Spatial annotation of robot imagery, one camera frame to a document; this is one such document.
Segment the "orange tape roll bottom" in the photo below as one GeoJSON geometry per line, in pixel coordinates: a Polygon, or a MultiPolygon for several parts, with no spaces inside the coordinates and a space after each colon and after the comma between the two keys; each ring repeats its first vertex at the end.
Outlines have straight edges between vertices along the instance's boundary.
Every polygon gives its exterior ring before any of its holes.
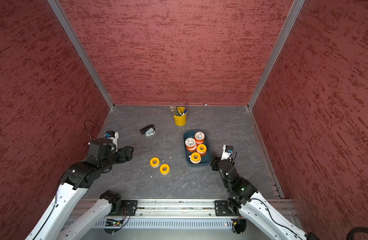
{"type": "Polygon", "coordinates": [[[194,138],[187,138],[185,140],[186,149],[189,152],[195,152],[197,150],[197,142],[194,138]]]}

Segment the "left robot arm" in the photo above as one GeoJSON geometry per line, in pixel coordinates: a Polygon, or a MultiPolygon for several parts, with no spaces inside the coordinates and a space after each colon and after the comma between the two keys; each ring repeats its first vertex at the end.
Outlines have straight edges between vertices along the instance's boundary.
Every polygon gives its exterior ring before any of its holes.
{"type": "Polygon", "coordinates": [[[90,142],[87,157],[71,165],[59,181],[55,197],[27,236],[28,240],[80,240],[94,225],[110,214],[130,216],[130,208],[121,195],[106,191],[99,200],[66,229],[63,228],[73,209],[101,175],[114,165],[129,162],[134,148],[117,148],[115,138],[100,138],[90,142]]]}

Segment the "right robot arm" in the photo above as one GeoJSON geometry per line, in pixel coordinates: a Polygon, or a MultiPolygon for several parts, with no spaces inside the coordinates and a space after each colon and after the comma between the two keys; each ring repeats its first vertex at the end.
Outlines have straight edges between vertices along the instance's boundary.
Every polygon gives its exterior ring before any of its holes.
{"type": "Polygon", "coordinates": [[[314,233],[306,233],[293,225],[277,211],[245,178],[241,177],[234,162],[213,156],[212,170],[218,171],[230,196],[228,209],[241,220],[248,220],[271,240],[317,240],[314,233]]]}

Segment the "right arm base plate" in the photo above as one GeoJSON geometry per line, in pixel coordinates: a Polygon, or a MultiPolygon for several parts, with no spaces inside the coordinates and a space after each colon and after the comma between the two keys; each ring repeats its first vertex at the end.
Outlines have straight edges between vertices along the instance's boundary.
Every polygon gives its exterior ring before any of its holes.
{"type": "Polygon", "coordinates": [[[217,217],[232,217],[235,214],[229,209],[227,200],[215,200],[215,214],[217,217]]]}

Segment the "orange tape roll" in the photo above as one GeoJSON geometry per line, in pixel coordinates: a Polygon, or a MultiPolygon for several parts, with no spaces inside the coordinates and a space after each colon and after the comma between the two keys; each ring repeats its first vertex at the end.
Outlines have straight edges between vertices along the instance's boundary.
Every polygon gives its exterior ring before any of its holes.
{"type": "Polygon", "coordinates": [[[186,149],[189,152],[195,152],[197,150],[197,142],[194,138],[187,138],[185,140],[186,149]]]}
{"type": "Polygon", "coordinates": [[[197,145],[200,145],[204,143],[206,135],[203,132],[196,132],[194,138],[197,145]]]}

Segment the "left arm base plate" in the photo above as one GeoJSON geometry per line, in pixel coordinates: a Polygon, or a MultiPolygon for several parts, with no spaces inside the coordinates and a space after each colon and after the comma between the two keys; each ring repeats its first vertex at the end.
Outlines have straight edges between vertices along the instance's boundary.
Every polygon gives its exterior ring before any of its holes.
{"type": "Polygon", "coordinates": [[[137,205],[137,200],[121,200],[118,214],[124,217],[133,217],[135,216],[137,205]]]}

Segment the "teal storage box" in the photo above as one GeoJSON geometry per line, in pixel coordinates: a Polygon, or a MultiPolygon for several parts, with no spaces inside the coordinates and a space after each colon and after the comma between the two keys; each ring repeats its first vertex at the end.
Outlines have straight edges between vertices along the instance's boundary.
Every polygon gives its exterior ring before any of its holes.
{"type": "MultiPolygon", "coordinates": [[[[195,137],[195,133],[197,132],[203,132],[204,134],[206,133],[204,130],[189,130],[189,131],[186,131],[183,135],[183,141],[185,142],[186,139],[188,138],[194,138],[195,137]]],[[[184,144],[185,146],[185,156],[186,156],[186,162],[187,164],[190,166],[190,167],[203,167],[203,166],[207,166],[211,163],[211,160],[212,160],[212,148],[209,144],[209,141],[207,139],[207,137],[205,137],[205,142],[204,142],[205,146],[207,147],[207,153],[202,156],[202,160],[200,161],[200,163],[198,164],[193,164],[191,162],[191,158],[190,158],[190,155],[192,154],[191,152],[189,152],[186,148],[186,145],[184,144]]]]}

